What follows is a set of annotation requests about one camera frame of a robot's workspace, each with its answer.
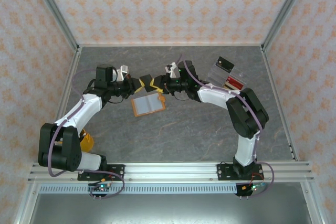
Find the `wire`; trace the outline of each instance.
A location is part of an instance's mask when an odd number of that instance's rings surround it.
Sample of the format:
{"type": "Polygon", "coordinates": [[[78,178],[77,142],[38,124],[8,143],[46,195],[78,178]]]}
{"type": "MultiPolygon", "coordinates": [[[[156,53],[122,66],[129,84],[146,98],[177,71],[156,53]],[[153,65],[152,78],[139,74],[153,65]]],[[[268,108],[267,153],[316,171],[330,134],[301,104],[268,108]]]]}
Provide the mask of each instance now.
{"type": "Polygon", "coordinates": [[[123,100],[124,100],[124,97],[122,97],[122,100],[120,102],[111,102],[111,101],[107,101],[107,102],[112,103],[112,104],[118,104],[118,103],[122,103],[123,100]]]}
{"type": "Polygon", "coordinates": [[[190,72],[188,66],[187,66],[187,63],[185,62],[185,60],[183,59],[183,64],[184,64],[184,67],[185,69],[187,70],[189,76],[196,82],[198,83],[199,85],[203,86],[203,87],[206,87],[206,88],[209,88],[209,89],[215,89],[215,90],[219,90],[219,91],[224,91],[226,93],[229,93],[229,94],[232,94],[234,95],[235,97],[239,98],[241,100],[241,102],[245,105],[245,107],[249,110],[249,112],[251,113],[252,117],[254,118],[254,120],[256,121],[258,127],[259,127],[259,134],[256,135],[256,141],[255,141],[255,145],[254,145],[254,150],[253,150],[253,153],[252,153],[252,158],[253,158],[253,162],[255,162],[255,164],[257,165],[267,165],[271,172],[272,172],[272,179],[271,179],[271,182],[269,184],[269,186],[264,190],[262,191],[260,194],[256,194],[256,195],[251,195],[251,197],[256,197],[256,196],[259,196],[263,193],[265,193],[274,183],[274,179],[275,179],[275,174],[274,174],[274,170],[272,168],[272,166],[266,162],[257,162],[256,160],[256,153],[257,153],[257,143],[258,143],[258,140],[259,140],[259,137],[261,135],[261,133],[263,132],[263,127],[261,126],[261,123],[259,122],[257,116],[255,115],[254,111],[252,110],[252,108],[247,104],[247,102],[244,100],[244,98],[242,98],[239,94],[235,93],[235,92],[231,92],[229,90],[226,90],[224,88],[220,88],[220,87],[216,87],[216,86],[209,86],[209,85],[205,85],[203,83],[201,83],[199,80],[197,80],[197,78],[195,78],[193,76],[193,74],[190,72]]]}
{"type": "MultiPolygon", "coordinates": [[[[99,197],[99,199],[111,198],[113,196],[118,195],[119,193],[121,193],[125,189],[125,180],[119,174],[117,174],[117,173],[108,172],[108,171],[105,171],[105,170],[84,170],[84,172],[87,172],[87,173],[106,173],[106,174],[110,174],[112,176],[115,176],[115,177],[119,178],[122,181],[122,187],[120,188],[119,191],[117,191],[114,194],[107,194],[104,197],[99,197]]],[[[92,192],[93,192],[93,190],[97,189],[98,187],[99,187],[99,185],[96,185],[96,186],[92,187],[91,190],[90,190],[90,196],[92,198],[94,198],[94,199],[96,198],[96,195],[94,195],[92,192]]]]}
{"type": "Polygon", "coordinates": [[[72,85],[72,89],[74,90],[74,92],[76,92],[80,97],[81,97],[81,103],[79,104],[79,106],[75,109],[74,112],[72,112],[68,117],[67,119],[64,119],[63,122],[61,122],[59,124],[59,126],[57,127],[57,129],[55,130],[54,132],[54,135],[52,136],[51,138],[51,142],[50,142],[50,147],[49,147],[49,153],[48,153],[48,172],[49,172],[49,175],[51,177],[57,177],[61,174],[63,174],[65,172],[65,170],[62,170],[61,172],[59,173],[56,173],[54,174],[51,170],[51,156],[52,156],[52,152],[53,152],[53,149],[54,149],[54,144],[55,144],[55,140],[57,138],[57,135],[60,131],[60,129],[63,127],[63,125],[69,120],[71,119],[78,111],[80,111],[80,109],[84,106],[84,96],[75,88],[74,86],[74,81],[76,79],[76,77],[81,74],[81,73],[84,73],[84,72],[90,72],[90,71],[95,71],[95,69],[86,69],[86,70],[83,70],[83,71],[80,71],[78,73],[76,73],[74,75],[74,77],[72,78],[72,82],[71,82],[71,85],[72,85]]]}
{"type": "Polygon", "coordinates": [[[265,182],[265,178],[264,178],[264,176],[263,176],[262,174],[260,174],[260,173],[252,173],[252,179],[251,179],[250,184],[249,184],[248,186],[250,186],[250,185],[252,184],[255,175],[258,175],[258,176],[259,176],[260,178],[262,178],[263,181],[265,182]]]}
{"type": "Polygon", "coordinates": [[[88,186],[96,186],[98,185],[99,183],[104,183],[104,182],[109,182],[108,179],[111,179],[111,184],[113,183],[113,178],[112,178],[112,175],[109,175],[107,174],[104,178],[102,178],[101,180],[97,181],[97,182],[94,182],[94,183],[89,183],[88,186]]]}
{"type": "Polygon", "coordinates": [[[94,83],[95,80],[96,80],[96,79],[92,79],[92,80],[89,82],[89,84],[88,84],[88,88],[91,88],[91,85],[94,83]]]}
{"type": "Polygon", "coordinates": [[[175,99],[177,99],[177,100],[179,100],[179,101],[187,101],[187,100],[190,99],[190,97],[188,97],[188,99],[179,99],[179,98],[176,97],[175,93],[174,93],[174,97],[175,97],[175,99]]]}
{"type": "Polygon", "coordinates": [[[179,59],[175,62],[176,65],[179,64],[179,62],[181,61],[181,58],[182,58],[182,54],[180,54],[179,59]]]}

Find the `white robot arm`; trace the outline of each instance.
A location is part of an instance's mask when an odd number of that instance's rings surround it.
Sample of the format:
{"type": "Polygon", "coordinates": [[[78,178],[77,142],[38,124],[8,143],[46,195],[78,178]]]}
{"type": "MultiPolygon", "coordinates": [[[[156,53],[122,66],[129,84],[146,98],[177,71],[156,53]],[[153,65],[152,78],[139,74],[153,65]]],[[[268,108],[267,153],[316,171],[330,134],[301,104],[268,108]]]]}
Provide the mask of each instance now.
{"type": "Polygon", "coordinates": [[[104,169],[102,165],[107,165],[106,159],[102,164],[103,156],[81,151],[80,133],[112,96],[127,99],[141,90],[144,84],[141,80],[132,78],[125,65],[118,70],[110,65],[98,65],[96,78],[90,83],[94,83],[94,87],[88,87],[82,99],[65,116],[54,124],[46,123],[41,127],[38,153],[38,162],[41,166],[48,166],[50,156],[52,168],[71,172],[77,169],[104,169]],[[50,155],[49,148],[55,140],[57,142],[62,140],[62,144],[53,146],[50,155]]]}
{"type": "MultiPolygon", "coordinates": [[[[240,93],[238,90],[230,90],[230,93],[224,93],[219,90],[201,87],[197,94],[201,102],[211,103],[227,110],[226,102],[235,97],[231,94],[233,92],[236,94],[240,93]]],[[[258,133],[259,131],[252,138],[238,135],[238,149],[235,158],[243,166],[247,166],[253,162],[252,155],[258,133]]]]}

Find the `gray table surface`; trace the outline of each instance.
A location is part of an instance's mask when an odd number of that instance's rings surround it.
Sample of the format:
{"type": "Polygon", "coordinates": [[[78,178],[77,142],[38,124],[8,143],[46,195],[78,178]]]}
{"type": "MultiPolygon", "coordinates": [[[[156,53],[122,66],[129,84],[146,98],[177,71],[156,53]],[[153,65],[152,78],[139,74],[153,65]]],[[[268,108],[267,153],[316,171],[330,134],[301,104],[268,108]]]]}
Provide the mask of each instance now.
{"type": "MultiPolygon", "coordinates": [[[[247,74],[250,77],[247,86],[254,90],[269,114],[258,144],[259,160],[292,159],[259,47],[84,47],[77,72],[109,63],[116,68],[129,66],[135,78],[146,74],[156,77],[165,74],[165,65],[176,61],[180,54],[192,60],[203,80],[219,56],[247,74]]],[[[81,74],[76,87],[84,90],[94,75],[94,72],[81,74]]],[[[131,99],[147,94],[143,89],[120,104],[107,104],[91,119],[85,127],[95,140],[91,152],[106,155],[108,162],[232,160],[238,135],[226,110],[166,95],[165,110],[136,118],[131,99]]],[[[176,96],[186,98],[185,94],[176,96]]],[[[67,111],[78,101],[78,95],[71,91],[67,111]]]]}

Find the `orange patterned wall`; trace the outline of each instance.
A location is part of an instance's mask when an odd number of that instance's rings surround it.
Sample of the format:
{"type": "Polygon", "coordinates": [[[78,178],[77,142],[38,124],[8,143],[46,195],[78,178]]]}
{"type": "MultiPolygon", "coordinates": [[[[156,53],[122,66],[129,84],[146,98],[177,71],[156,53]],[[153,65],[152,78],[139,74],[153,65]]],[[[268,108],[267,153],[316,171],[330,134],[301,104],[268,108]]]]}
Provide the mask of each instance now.
{"type": "Polygon", "coordinates": [[[80,44],[261,44],[285,0],[56,0],[80,44]]]}
{"type": "Polygon", "coordinates": [[[13,223],[72,50],[43,0],[0,0],[0,222],[13,223]]]}
{"type": "Polygon", "coordinates": [[[297,0],[267,57],[300,158],[336,220],[336,0],[297,0]]]}

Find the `aluminum frame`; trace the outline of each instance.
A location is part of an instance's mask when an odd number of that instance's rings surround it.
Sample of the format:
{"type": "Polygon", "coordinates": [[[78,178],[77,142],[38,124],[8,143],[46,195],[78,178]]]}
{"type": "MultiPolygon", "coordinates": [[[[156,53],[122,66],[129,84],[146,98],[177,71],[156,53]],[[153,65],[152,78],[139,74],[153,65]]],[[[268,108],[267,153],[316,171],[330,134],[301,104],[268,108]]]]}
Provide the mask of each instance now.
{"type": "MultiPolygon", "coordinates": [[[[217,164],[220,162],[176,162],[176,163],[113,163],[124,164],[124,179],[127,183],[249,183],[249,180],[218,180],[217,164]]],[[[313,182],[309,162],[268,162],[275,172],[275,183],[313,182]]],[[[268,166],[263,166],[265,181],[272,179],[268,166]]],[[[77,172],[65,172],[56,178],[49,176],[48,168],[34,163],[28,183],[87,183],[77,181],[77,172]]]]}
{"type": "Polygon", "coordinates": [[[275,21],[273,22],[264,43],[262,44],[263,51],[266,51],[267,48],[270,46],[272,43],[273,39],[275,38],[276,34],[278,33],[280,27],[284,23],[286,17],[290,13],[290,10],[295,3],[296,0],[285,0],[278,16],[276,17],[275,21]]]}
{"type": "MultiPolygon", "coordinates": [[[[217,164],[219,162],[176,162],[176,163],[124,163],[125,183],[128,185],[158,186],[169,185],[232,185],[232,183],[249,182],[247,180],[219,181],[217,179],[217,164]]],[[[314,181],[309,162],[279,161],[269,162],[275,171],[275,183],[300,182],[312,223],[328,223],[318,188],[314,181]]],[[[271,172],[263,166],[265,181],[271,179],[271,172]]],[[[87,182],[77,180],[77,172],[66,172],[56,178],[48,174],[47,167],[34,163],[28,179],[28,186],[24,194],[15,223],[29,223],[33,215],[40,187],[43,185],[79,186],[87,182]]]]}
{"type": "Polygon", "coordinates": [[[61,11],[59,10],[55,0],[45,0],[47,6],[49,7],[50,12],[54,16],[56,22],[58,23],[60,29],[64,33],[65,37],[67,38],[69,45],[72,47],[73,50],[77,50],[78,44],[74,35],[72,34],[67,22],[65,21],[61,11]]]}
{"type": "Polygon", "coordinates": [[[154,44],[80,44],[79,48],[83,47],[259,47],[260,43],[250,44],[218,44],[218,43],[154,43],[154,44]]]}
{"type": "Polygon", "coordinates": [[[59,105],[58,105],[58,110],[57,110],[55,121],[58,120],[58,119],[60,119],[61,117],[63,117],[64,114],[65,114],[65,111],[66,111],[66,108],[67,108],[67,104],[68,104],[68,100],[69,100],[69,96],[70,96],[70,91],[71,91],[72,77],[76,73],[78,62],[79,62],[80,53],[81,53],[81,48],[79,48],[78,50],[76,50],[74,52],[74,54],[73,54],[72,62],[70,64],[70,67],[69,67],[69,70],[68,70],[68,74],[67,74],[67,79],[66,79],[64,88],[62,90],[61,100],[59,101],[59,105]]]}
{"type": "Polygon", "coordinates": [[[272,75],[272,72],[271,72],[271,69],[270,69],[270,66],[269,66],[269,63],[268,63],[266,52],[262,49],[262,46],[260,46],[260,50],[261,50],[261,54],[263,56],[262,58],[264,59],[264,63],[265,63],[266,70],[267,70],[267,73],[268,73],[268,78],[269,78],[269,81],[271,83],[273,94],[274,94],[274,97],[275,97],[275,100],[276,100],[276,103],[277,103],[277,106],[278,106],[278,110],[279,110],[279,113],[280,113],[280,118],[281,118],[282,124],[284,126],[283,129],[285,130],[285,134],[286,134],[287,141],[289,143],[289,146],[290,146],[290,149],[291,149],[291,152],[292,152],[292,155],[293,155],[293,159],[298,161],[298,160],[300,160],[299,151],[296,147],[295,142],[293,141],[291,131],[289,130],[288,123],[287,123],[288,120],[287,120],[286,115],[283,112],[283,109],[282,109],[282,106],[281,106],[279,94],[278,94],[278,91],[277,91],[277,88],[276,88],[276,85],[275,85],[275,82],[274,82],[274,79],[273,79],[273,75],[272,75]]]}

